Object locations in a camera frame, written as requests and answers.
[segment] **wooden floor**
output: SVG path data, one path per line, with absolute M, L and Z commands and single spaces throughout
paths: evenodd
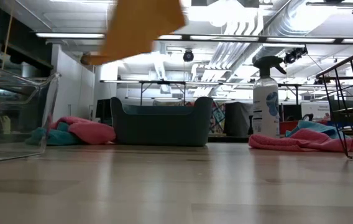
M 0 162 L 0 223 L 353 223 L 342 154 L 81 146 Z

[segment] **clear plastic bin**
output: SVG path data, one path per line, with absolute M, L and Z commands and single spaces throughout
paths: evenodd
M 0 69 L 0 161 L 44 153 L 59 79 L 35 82 Z

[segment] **spray bottle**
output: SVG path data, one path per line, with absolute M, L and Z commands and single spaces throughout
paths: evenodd
M 262 57 L 254 62 L 259 68 L 260 78 L 254 83 L 254 109 L 252 125 L 254 134 L 279 138 L 278 83 L 270 78 L 270 69 L 276 68 L 287 74 L 280 66 L 282 58 Z

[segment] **ceiling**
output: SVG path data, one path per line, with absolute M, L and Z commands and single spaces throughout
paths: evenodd
M 264 9 L 264 22 L 267 22 L 287 0 L 272 0 L 273 7 Z M 182 1 L 187 11 L 190 0 Z M 0 7 L 11 13 L 15 18 L 37 32 L 105 32 L 106 21 L 111 17 L 114 5 L 107 4 L 85 4 L 78 2 L 53 2 L 50 0 L 0 0 Z M 353 37 L 353 14 L 352 9 L 341 9 L 335 11 L 320 26 L 312 30 L 310 36 L 328 37 Z M 179 34 L 222 34 L 224 27 L 216 27 L 208 21 L 189 21 L 188 25 L 176 33 Z M 63 42 L 63 50 L 69 51 L 76 56 L 83 52 L 96 51 L 101 45 L 99 40 L 68 40 Z M 211 59 L 215 53 L 218 43 L 215 42 L 164 42 L 168 47 L 180 47 L 181 49 L 193 49 L 195 54 L 194 63 Z M 289 79 L 303 82 L 307 77 L 313 76 L 320 69 L 333 65 L 332 58 L 346 58 L 353 54 L 353 45 L 308 45 L 311 58 L 304 57 L 301 61 L 287 66 Z M 165 70 L 191 71 L 194 63 L 185 63 L 181 59 L 183 52 L 174 52 L 172 56 L 164 61 Z M 132 74 L 148 74 L 154 70 L 154 63 L 150 56 L 143 59 L 140 57 L 127 58 L 121 62 L 119 74 L 124 77 Z M 281 74 L 272 70 L 272 76 L 280 82 L 285 82 Z

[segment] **spray bottle label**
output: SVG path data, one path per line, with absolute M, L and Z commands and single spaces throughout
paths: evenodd
M 254 89 L 252 128 L 254 134 L 279 138 L 278 87 Z

